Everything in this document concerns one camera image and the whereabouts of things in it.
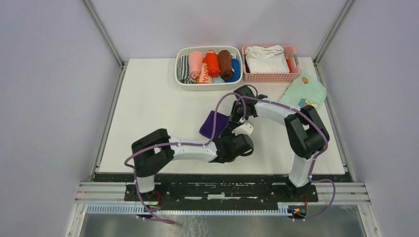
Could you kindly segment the purple towel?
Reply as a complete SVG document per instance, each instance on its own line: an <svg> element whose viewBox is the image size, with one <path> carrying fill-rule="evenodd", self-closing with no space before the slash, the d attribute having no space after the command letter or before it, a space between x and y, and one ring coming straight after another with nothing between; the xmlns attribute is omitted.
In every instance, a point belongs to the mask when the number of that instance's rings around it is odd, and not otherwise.
<svg viewBox="0 0 419 237"><path fill-rule="evenodd" d="M199 129L199 133L206 138L211 138L213 127L215 127L214 138L218 137L226 128L229 122L229 116L219 112L211 111L207 116L205 122Z"/></svg>

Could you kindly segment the pink towel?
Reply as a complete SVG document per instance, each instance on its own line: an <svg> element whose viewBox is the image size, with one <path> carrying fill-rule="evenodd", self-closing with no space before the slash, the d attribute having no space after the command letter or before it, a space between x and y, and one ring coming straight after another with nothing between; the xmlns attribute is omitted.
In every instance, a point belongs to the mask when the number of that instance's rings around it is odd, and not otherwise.
<svg viewBox="0 0 419 237"><path fill-rule="evenodd" d="M199 77L202 64L203 64L203 53L200 51L193 51L188 55L189 64L189 76L192 79Z"/></svg>

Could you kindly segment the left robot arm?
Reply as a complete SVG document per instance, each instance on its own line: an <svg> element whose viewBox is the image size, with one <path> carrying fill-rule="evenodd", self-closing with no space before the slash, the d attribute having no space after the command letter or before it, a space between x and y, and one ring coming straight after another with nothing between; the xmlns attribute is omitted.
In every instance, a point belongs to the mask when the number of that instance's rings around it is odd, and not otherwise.
<svg viewBox="0 0 419 237"><path fill-rule="evenodd" d="M247 134L214 138L209 144L170 136L160 128L131 144L131 159L136 179L136 193L144 201L155 196L155 175L171 161L198 160L227 163L253 153L253 141Z"/></svg>

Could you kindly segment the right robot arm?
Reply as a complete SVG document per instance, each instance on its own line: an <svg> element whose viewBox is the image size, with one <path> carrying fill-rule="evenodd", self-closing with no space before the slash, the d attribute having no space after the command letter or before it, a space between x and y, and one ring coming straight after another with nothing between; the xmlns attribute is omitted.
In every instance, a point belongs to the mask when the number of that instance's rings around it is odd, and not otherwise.
<svg viewBox="0 0 419 237"><path fill-rule="evenodd" d="M296 109L272 101L265 95L254 95L249 85L241 86L233 93L237 100L227 126L230 133L251 135L250 117L269 119L286 128L295 156L285 194L289 200L299 201L305 196L304 186L311 181L316 158L327 149L330 140L317 110L311 105Z"/></svg>

